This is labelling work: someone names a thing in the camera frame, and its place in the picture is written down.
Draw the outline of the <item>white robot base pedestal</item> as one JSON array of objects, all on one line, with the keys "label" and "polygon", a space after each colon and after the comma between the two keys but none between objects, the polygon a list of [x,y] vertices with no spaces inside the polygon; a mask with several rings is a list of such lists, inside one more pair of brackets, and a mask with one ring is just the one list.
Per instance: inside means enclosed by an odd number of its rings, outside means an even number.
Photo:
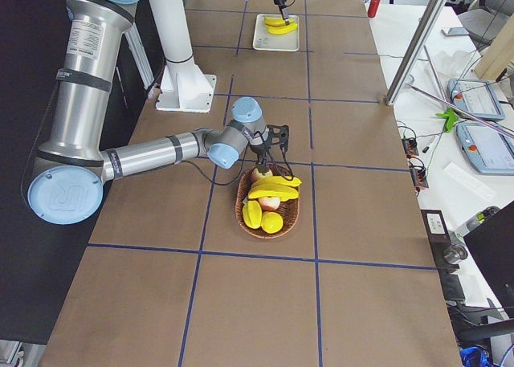
[{"label": "white robot base pedestal", "polygon": [[156,107],[170,112],[210,111],[216,84],[195,63],[183,0],[149,0],[165,56]]}]

